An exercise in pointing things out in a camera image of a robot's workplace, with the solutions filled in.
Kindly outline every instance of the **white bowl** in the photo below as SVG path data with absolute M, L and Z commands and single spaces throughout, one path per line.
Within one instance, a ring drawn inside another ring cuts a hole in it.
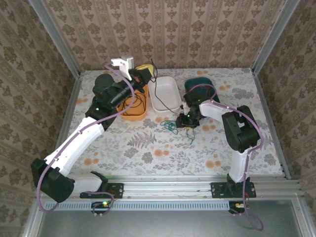
M 150 99 L 154 112 L 159 116 L 172 116 L 173 113 L 180 111 L 182 104 L 180 93 L 176 81 L 172 77 L 157 78 L 156 96 L 172 111 L 168 110 L 161 101 L 155 96 L 155 83 L 148 83 Z

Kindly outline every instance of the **patterned wall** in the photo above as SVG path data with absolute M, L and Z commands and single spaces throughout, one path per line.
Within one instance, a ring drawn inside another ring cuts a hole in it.
M 259 74 L 294 178 L 316 217 L 316 1 L 302 0 Z
M 54 149 L 74 78 L 27 0 L 0 1 L 0 236 L 34 200 L 30 165 Z
M 81 70 L 251 67 L 285 0 L 44 0 Z

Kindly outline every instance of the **green string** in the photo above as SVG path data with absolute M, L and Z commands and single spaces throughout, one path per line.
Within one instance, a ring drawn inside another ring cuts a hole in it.
M 162 121 L 160 125 L 168 129 L 169 131 L 171 131 L 173 134 L 175 135 L 178 134 L 178 129 L 177 129 L 177 125 L 175 121 L 172 121 L 172 120 Z
M 194 139 L 196 138 L 196 134 L 195 134 L 195 132 L 194 132 L 194 128 L 192 128 L 192 131 L 193 131 L 193 137 L 189 136 L 188 131 L 189 131 L 189 129 L 187 129 L 187 137 L 188 137 L 189 139 L 191 139 L 191 143 L 190 143 L 190 145 L 192 145 L 192 142 L 193 142 L 193 141 L 194 141 Z
M 176 125 L 176 122 L 175 121 L 172 121 L 172 120 L 165 120 L 165 121 L 162 121 L 160 123 L 161 126 L 163 126 L 164 128 L 168 129 L 169 131 L 171 131 L 173 134 L 177 135 L 178 134 L 178 129 L 177 129 L 177 125 Z M 187 129 L 187 137 L 191 140 L 191 143 L 190 145 L 192 145 L 192 142 L 195 140 L 196 138 L 196 134 L 194 132 L 194 128 L 192 129 L 193 131 L 193 136 L 189 135 L 188 134 L 188 131 L 189 129 Z

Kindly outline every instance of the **wire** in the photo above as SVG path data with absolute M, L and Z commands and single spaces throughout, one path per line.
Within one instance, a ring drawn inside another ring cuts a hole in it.
M 169 131 L 171 131 L 174 135 L 177 135 L 178 134 L 178 129 L 177 129 L 177 125 L 176 125 L 176 122 L 175 121 L 172 121 L 172 120 L 165 120 L 165 121 L 162 121 L 160 123 L 161 126 L 163 126 L 164 128 L 168 129 Z M 195 140 L 196 138 L 196 134 L 194 132 L 194 128 L 193 128 L 193 137 L 190 136 L 188 134 L 188 130 L 186 131 L 186 135 L 187 135 L 187 138 L 189 138 L 191 140 L 191 143 L 190 145 L 192 145 L 192 142 Z
M 152 61 L 152 66 L 153 66 L 153 67 L 155 68 L 155 70 L 156 70 L 156 75 L 155 75 L 155 73 L 154 73 L 155 81 L 153 81 L 153 80 L 151 80 L 151 79 L 150 79 L 150 80 L 155 83 L 155 97 L 156 97 L 157 99 L 159 99 L 159 97 L 158 97 L 157 94 L 156 94 L 158 69 L 157 69 L 156 65 L 154 64 L 153 59 L 151 59 L 151 61 Z M 171 111 L 173 114 L 175 114 L 175 112 L 173 112 L 171 109 L 169 109 L 169 108 L 163 103 L 162 100 L 159 99 L 159 101 L 160 101 L 169 111 Z
M 135 93 L 134 93 L 133 86 L 130 84 L 130 82 L 129 82 L 125 77 L 123 77 L 122 75 L 120 75 L 116 70 L 112 69 L 112 68 L 110 67 L 110 64 L 106 64 L 105 67 L 106 67 L 108 70 L 112 71 L 112 72 L 113 72 L 114 74 L 116 74 L 117 76 L 121 77 L 122 80 L 127 84 L 127 86 L 129 87 L 129 89 L 130 89 L 130 91 L 131 91 L 131 94 L 132 94 L 132 101 L 131 101 L 130 105 L 127 106 L 124 110 L 122 110 L 122 111 L 120 111 L 120 112 L 117 112 L 116 114 L 113 114 L 113 115 L 107 116 L 107 117 L 105 117 L 105 118 L 102 118 L 102 119 L 100 119 L 100 120 L 97 120 L 97 121 L 95 121 L 95 122 L 92 122 L 92 123 L 88 124 L 87 126 L 83 127 L 82 129 L 80 129 L 75 135 L 73 135 L 73 136 L 69 139 L 69 141 L 59 150 L 59 152 L 56 154 L 56 156 L 55 156 L 55 157 L 51 160 L 51 162 L 46 166 L 46 168 L 44 169 L 44 171 L 42 172 L 42 174 L 41 174 L 40 177 L 39 177 L 39 182 L 38 182 L 37 190 L 36 190 L 36 197 L 37 197 L 38 205 L 39 205 L 40 210 L 43 211 L 43 212 L 51 212 L 51 211 L 55 210 L 55 209 L 58 207 L 58 205 L 59 205 L 59 203 L 56 203 L 56 204 L 53 206 L 52 209 L 46 210 L 46 209 L 43 207 L 42 202 L 41 202 L 41 200 L 40 200 L 40 187 L 41 187 L 41 184 L 42 184 L 42 182 L 43 182 L 44 176 L 45 176 L 46 173 L 48 172 L 49 168 L 54 164 L 54 162 L 55 162 L 56 160 L 58 160 L 58 157 L 62 154 L 62 152 L 69 146 L 69 144 L 71 144 L 71 143 L 74 141 L 74 139 L 75 139 L 78 135 L 82 134 L 82 132 L 85 131 L 87 128 L 89 128 L 89 127 L 91 127 L 91 126 L 93 126 L 93 125 L 95 125 L 95 124 L 99 124 L 99 123 L 101 123 L 101 122 L 104 122 L 104 121 L 106 121 L 106 120 L 115 118 L 116 116 L 118 116 L 118 115 L 120 115 L 120 114 L 123 114 L 123 113 L 126 112 L 126 111 L 133 105 L 133 103 L 134 103 Z
M 192 130 L 193 130 L 193 137 L 189 136 L 189 134 L 188 134 L 189 129 L 187 128 L 187 137 L 188 137 L 189 139 L 191 139 L 190 145 L 192 145 L 192 142 L 193 142 L 193 141 L 195 140 L 195 138 L 196 138 L 196 134 L 195 134 L 195 132 L 194 132 L 194 128 L 192 128 Z
M 229 211 L 232 211 L 232 212 L 234 212 L 235 214 L 240 214 L 239 212 L 237 212 L 236 210 L 234 210 L 234 209 L 229 209 Z
M 249 209 L 250 208 L 250 198 L 249 198 L 248 193 L 246 193 L 246 192 L 245 192 L 245 197 L 246 197 L 246 199 L 248 199 L 248 201 L 246 202 L 246 208 Z
M 178 134 L 178 129 L 175 121 L 165 120 L 160 123 L 161 126 L 171 131 L 173 134 Z
M 245 197 L 246 178 L 247 178 L 250 154 L 253 151 L 263 147 L 264 138 L 263 138 L 262 132 L 260 131 L 260 129 L 259 129 L 258 125 L 256 124 L 256 122 L 254 120 L 252 120 L 248 115 L 244 114 L 243 112 L 241 112 L 241 111 L 239 111 L 237 109 L 231 108 L 229 106 L 225 106 L 225 105 L 222 105 L 220 103 L 217 103 L 214 100 L 212 100 L 211 102 L 215 103 L 219 107 L 222 107 L 222 108 L 225 108 L 225 109 L 229 109 L 229 110 L 234 111 L 234 112 L 240 114 L 241 116 L 245 117 L 255 127 L 255 129 L 257 130 L 257 132 L 258 132 L 258 134 L 260 136 L 260 144 L 258 146 L 256 146 L 256 147 L 252 148 L 252 149 L 249 149 L 248 152 L 247 152 L 246 163 L 245 163 L 245 170 L 244 170 L 244 174 L 243 174 L 243 183 L 242 183 L 242 202 L 243 202 L 243 206 L 245 207 L 245 214 L 246 214 L 246 217 L 247 217 L 248 222 L 250 223 L 250 225 L 254 229 L 256 229 L 258 231 L 262 231 L 263 228 L 264 228 L 263 222 L 261 221 L 261 219 L 258 216 L 256 216 L 255 214 L 253 214 L 253 213 L 248 211 L 248 209 L 246 208 L 246 197 Z M 257 219 L 260 222 L 261 227 L 258 228 L 253 223 L 253 219 Z
M 104 214 L 107 214 L 107 213 L 111 210 L 111 208 L 113 207 L 113 205 L 114 205 L 115 199 L 114 199 L 114 195 L 111 194 L 111 193 L 108 193 L 108 192 L 85 192 L 85 193 L 86 193 L 86 194 L 91 194 L 91 195 L 95 195 L 95 194 L 106 194 L 106 195 L 109 195 L 109 196 L 111 197 L 111 205 L 110 205 L 109 208 L 103 213 L 103 215 L 104 215 Z M 93 213 L 93 214 L 95 214 L 95 208 L 96 208 L 97 206 L 100 206 L 100 205 L 102 205 L 102 203 L 96 203 L 96 204 L 93 205 L 93 207 L 92 207 L 92 213 Z
M 135 100 L 134 104 L 133 104 L 130 108 L 137 108 L 137 107 L 139 107 L 139 106 L 141 106 L 141 105 L 143 104 L 143 109 L 144 109 L 143 113 L 144 113 L 144 112 L 146 111 L 146 102 L 147 102 L 147 98 L 146 98 L 146 96 L 145 96 L 145 93 L 136 92 L 136 93 L 135 93 L 135 97 L 136 97 L 136 100 Z M 125 107 L 128 106 L 128 104 L 127 104 L 127 102 L 126 102 L 128 99 L 129 99 L 129 98 L 126 98 L 126 99 L 123 101 L 123 103 L 122 103 L 122 110 L 125 109 Z M 139 115 L 141 115 L 141 114 L 132 115 L 132 114 L 128 114 L 127 112 L 125 112 L 125 113 L 123 113 L 122 115 L 124 115 L 124 116 L 139 116 Z

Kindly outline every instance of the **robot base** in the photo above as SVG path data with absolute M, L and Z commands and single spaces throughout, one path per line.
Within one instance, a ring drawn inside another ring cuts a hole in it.
M 242 198 L 242 182 L 235 183 L 229 174 L 227 175 L 227 182 L 211 183 L 212 198 Z M 247 198 L 255 198 L 256 190 L 250 177 L 246 179 L 245 193 Z
M 102 174 L 95 172 L 95 171 L 92 171 L 91 173 L 98 176 L 102 181 L 102 184 L 100 185 L 97 192 L 111 193 L 111 194 L 113 194 L 114 199 L 123 198 L 123 193 L 124 193 L 124 184 L 123 183 L 109 183 L 109 180 L 106 177 L 104 177 Z M 109 195 L 81 193 L 80 198 L 108 199 Z

